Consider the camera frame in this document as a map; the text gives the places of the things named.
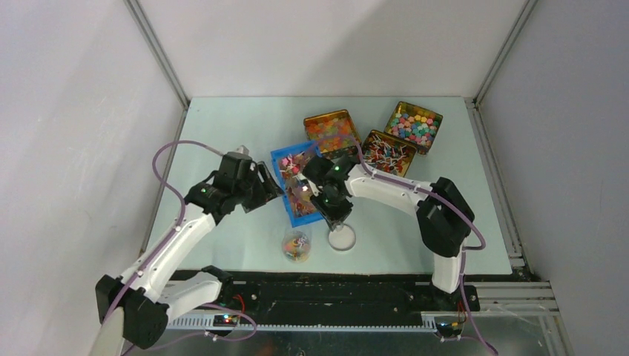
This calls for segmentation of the blue plastic candy bin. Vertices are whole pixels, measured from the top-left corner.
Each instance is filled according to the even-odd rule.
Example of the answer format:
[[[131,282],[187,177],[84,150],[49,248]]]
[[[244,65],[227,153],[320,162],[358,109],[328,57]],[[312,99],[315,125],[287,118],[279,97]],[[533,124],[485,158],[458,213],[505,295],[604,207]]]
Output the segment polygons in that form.
[[[302,175],[306,164],[320,156],[314,141],[303,142],[271,153],[271,163],[284,191],[283,204],[292,227],[322,220],[323,217],[311,202],[312,190]]]

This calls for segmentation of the clear plastic jar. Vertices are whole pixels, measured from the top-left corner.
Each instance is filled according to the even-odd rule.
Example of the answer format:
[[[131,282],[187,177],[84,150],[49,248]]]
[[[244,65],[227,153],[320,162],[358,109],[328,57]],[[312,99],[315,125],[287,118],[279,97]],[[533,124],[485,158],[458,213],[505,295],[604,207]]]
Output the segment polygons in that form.
[[[283,237],[282,252],[284,257],[294,263],[308,260],[312,249],[312,239],[303,227],[288,229]]]

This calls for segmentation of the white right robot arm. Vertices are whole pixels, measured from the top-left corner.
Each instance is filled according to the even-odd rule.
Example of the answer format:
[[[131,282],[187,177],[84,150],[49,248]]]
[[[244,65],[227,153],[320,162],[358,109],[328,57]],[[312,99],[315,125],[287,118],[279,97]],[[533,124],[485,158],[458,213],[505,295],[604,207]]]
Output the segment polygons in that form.
[[[475,215],[456,185],[447,178],[419,182],[379,171],[345,156],[337,162],[312,158],[297,175],[308,185],[313,206],[326,221],[329,240],[355,238],[345,224],[351,198],[365,198],[396,208],[417,220],[423,244],[433,254],[432,302],[450,310],[461,300],[464,242],[477,228]]]

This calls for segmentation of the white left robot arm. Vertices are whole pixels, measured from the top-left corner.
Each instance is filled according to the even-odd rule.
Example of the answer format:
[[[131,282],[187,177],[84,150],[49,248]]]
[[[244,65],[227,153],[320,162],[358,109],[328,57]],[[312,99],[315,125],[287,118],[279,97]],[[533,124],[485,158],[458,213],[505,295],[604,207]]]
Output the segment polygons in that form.
[[[124,342],[149,349],[171,321],[196,307],[229,307],[231,275],[217,267],[172,286],[168,282],[197,243],[238,205],[248,213],[282,195],[263,161],[241,152],[223,154],[219,168],[180,197],[180,214],[159,242],[118,277],[104,275],[96,284],[102,326],[90,353],[120,355]]]

